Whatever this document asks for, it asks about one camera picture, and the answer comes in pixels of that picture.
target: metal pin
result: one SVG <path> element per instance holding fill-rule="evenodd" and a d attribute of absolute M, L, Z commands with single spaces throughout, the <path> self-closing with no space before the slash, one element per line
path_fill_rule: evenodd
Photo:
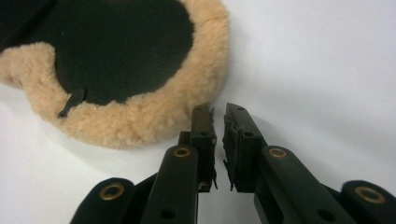
<path fill-rule="evenodd" d="M 120 197 L 124 190 L 125 187 L 121 183 L 114 182 L 102 188 L 100 198 L 105 201 L 111 201 Z"/>
<path fill-rule="evenodd" d="M 288 156 L 288 153 L 280 148 L 271 148 L 269 152 L 271 156 L 279 159 L 283 159 Z"/>
<path fill-rule="evenodd" d="M 387 201 L 384 195 L 382 195 L 380 192 L 376 191 L 375 189 L 370 189 L 368 187 L 364 187 L 364 186 L 356 187 L 355 192 L 361 198 L 363 198 L 363 200 L 369 203 L 384 203 Z"/>
<path fill-rule="evenodd" d="M 188 148 L 184 148 L 184 147 L 178 148 L 174 151 L 174 155 L 176 157 L 180 157 L 180 158 L 188 157 L 188 156 L 190 156 L 190 154 L 191 154 L 191 151 Z"/>

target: tan wool fleece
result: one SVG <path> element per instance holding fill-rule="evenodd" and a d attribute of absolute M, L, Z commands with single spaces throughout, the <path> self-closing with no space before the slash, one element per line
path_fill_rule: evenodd
<path fill-rule="evenodd" d="M 55 74 L 56 49 L 47 43 L 5 49 L 0 54 L 0 81 L 23 89 L 42 119 L 89 144 L 130 148 L 175 136 L 189 126 L 192 109 L 219 92 L 229 31 L 220 0 L 179 1 L 195 27 L 192 47 L 180 69 L 155 92 L 132 96 L 124 104 L 83 102 L 59 119 L 70 95 Z"/>

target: black foam pad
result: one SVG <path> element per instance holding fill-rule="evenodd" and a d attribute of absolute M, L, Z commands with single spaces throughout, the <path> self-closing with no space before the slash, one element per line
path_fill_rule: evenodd
<path fill-rule="evenodd" d="M 13 45 L 50 43 L 62 87 L 106 105 L 165 84 L 190 51 L 193 31 L 177 0 L 58 0 Z"/>
<path fill-rule="evenodd" d="M 0 1 L 0 51 L 29 26 L 54 0 L 1 0 Z"/>

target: wool polishing pad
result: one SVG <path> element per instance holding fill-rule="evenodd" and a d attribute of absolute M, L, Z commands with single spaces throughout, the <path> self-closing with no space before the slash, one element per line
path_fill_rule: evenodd
<path fill-rule="evenodd" d="M 143 146 L 186 129 L 218 93 L 229 30 L 220 0 L 41 2 L 2 21 L 0 80 L 63 132 Z"/>

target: black tab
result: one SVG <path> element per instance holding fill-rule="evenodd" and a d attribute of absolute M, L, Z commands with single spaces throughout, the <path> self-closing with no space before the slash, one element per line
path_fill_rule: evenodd
<path fill-rule="evenodd" d="M 81 104 L 85 100 L 86 95 L 87 95 L 87 91 L 85 89 L 79 89 L 77 91 L 74 91 L 70 96 L 70 98 L 67 100 L 64 109 L 59 113 L 58 118 L 59 119 L 66 118 L 70 109 L 74 106 Z"/>

